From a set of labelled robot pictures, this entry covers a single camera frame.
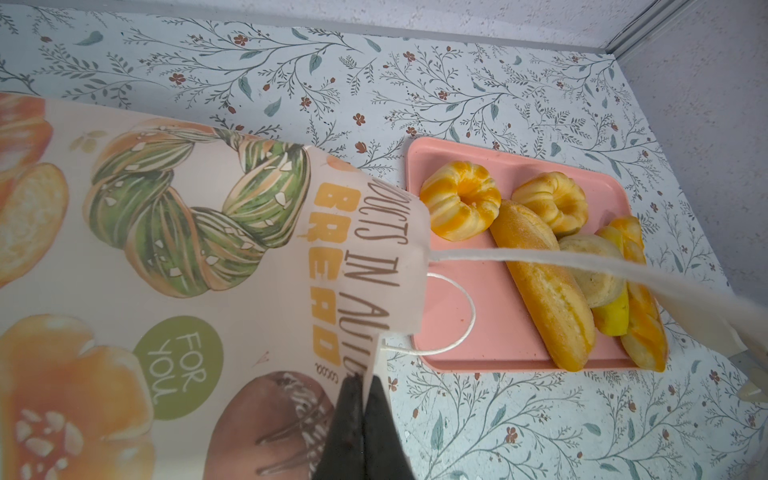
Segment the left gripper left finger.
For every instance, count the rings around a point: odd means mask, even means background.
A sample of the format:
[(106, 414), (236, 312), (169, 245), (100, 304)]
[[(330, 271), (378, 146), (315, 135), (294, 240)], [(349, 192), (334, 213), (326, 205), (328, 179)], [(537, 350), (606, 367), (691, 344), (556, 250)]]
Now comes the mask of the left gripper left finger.
[(362, 394), (359, 375), (343, 381), (314, 480), (364, 478)]

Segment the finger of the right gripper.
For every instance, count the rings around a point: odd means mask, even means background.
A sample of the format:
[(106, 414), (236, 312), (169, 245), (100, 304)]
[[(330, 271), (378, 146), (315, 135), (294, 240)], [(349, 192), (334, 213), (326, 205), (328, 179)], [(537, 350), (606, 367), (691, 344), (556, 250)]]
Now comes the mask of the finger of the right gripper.
[(767, 401), (767, 309), (714, 290), (661, 289), (659, 303), (698, 343), (726, 357), (747, 377), (738, 397)]

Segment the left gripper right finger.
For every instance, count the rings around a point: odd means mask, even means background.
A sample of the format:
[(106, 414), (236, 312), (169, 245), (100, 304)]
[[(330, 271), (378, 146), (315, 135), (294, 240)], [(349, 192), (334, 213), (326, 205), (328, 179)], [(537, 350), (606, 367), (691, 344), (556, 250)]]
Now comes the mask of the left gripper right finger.
[(363, 419), (366, 479), (414, 480), (403, 451), (387, 395), (378, 376), (372, 378)]

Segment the yellow orange striped fake bread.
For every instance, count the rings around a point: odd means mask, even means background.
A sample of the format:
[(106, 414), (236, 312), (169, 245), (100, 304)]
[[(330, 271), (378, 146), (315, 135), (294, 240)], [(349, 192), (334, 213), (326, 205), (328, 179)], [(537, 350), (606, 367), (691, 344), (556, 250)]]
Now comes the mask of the yellow orange striped fake bread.
[[(624, 216), (609, 225), (623, 237), (623, 255), (627, 261), (646, 264), (639, 220)], [(627, 354), (641, 369), (664, 372), (669, 347), (655, 298), (644, 285), (628, 282), (629, 326), (620, 340)]]

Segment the small round fake bread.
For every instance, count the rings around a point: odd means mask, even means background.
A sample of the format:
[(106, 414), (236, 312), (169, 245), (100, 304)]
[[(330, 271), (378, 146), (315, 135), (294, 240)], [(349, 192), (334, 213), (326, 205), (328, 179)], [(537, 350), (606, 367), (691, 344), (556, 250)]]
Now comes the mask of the small round fake bread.
[[(576, 234), (559, 240), (561, 251), (571, 253), (587, 253), (601, 257), (616, 258), (617, 248), (609, 241), (597, 236)], [(584, 294), (590, 308), (604, 306), (612, 302), (619, 293), (620, 279), (605, 272), (587, 271), (568, 268), (576, 283)]]

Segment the long baguette fake bread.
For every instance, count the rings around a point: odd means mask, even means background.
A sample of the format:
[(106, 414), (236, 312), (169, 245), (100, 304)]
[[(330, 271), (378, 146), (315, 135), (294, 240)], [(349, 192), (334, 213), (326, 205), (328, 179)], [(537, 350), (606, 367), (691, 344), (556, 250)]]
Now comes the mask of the long baguette fake bread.
[[(501, 202), (490, 231), (500, 248), (559, 249), (549, 225), (512, 200)], [(573, 275), (549, 264), (509, 262), (507, 268), (554, 363), (570, 372), (582, 370), (596, 342), (596, 327)]]

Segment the golden bundt cake fake bread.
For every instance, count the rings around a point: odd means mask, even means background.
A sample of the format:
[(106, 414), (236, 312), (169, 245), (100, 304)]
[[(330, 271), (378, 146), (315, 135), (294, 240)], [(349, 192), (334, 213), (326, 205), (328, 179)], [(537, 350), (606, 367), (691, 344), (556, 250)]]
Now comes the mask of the golden bundt cake fake bread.
[(511, 199), (536, 213), (557, 237), (578, 233), (589, 218), (584, 190), (562, 172), (536, 176), (518, 187)]

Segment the printed paper bag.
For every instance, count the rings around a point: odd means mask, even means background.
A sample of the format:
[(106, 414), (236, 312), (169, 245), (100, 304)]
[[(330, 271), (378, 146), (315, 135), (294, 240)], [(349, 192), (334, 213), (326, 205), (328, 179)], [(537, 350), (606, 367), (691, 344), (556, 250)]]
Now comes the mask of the printed paper bag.
[(2, 477), (313, 479), (343, 381), (364, 419), (386, 337), (421, 329), (419, 194), (314, 146), (3, 94)]

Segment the striped ring doughnut fake bread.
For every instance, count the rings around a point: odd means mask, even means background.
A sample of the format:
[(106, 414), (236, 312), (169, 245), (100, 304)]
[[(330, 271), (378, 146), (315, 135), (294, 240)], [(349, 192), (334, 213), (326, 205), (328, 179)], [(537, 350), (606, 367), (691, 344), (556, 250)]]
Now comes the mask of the striped ring doughnut fake bread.
[(427, 178), (420, 200), (439, 237), (459, 242), (486, 231), (499, 215), (501, 194), (487, 169), (469, 161), (450, 162)]

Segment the small yellow fake bread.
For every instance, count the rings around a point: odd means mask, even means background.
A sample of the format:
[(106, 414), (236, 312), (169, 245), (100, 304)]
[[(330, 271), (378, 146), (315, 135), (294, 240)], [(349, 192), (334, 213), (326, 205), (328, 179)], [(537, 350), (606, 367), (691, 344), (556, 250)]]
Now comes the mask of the small yellow fake bread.
[[(623, 260), (624, 238), (622, 234), (612, 226), (605, 226), (596, 232), (596, 235), (611, 242), (618, 250), (616, 258)], [(620, 279), (619, 293), (616, 298), (604, 305), (592, 309), (597, 329), (604, 335), (619, 337), (628, 331), (629, 323), (629, 298), (626, 281)]]

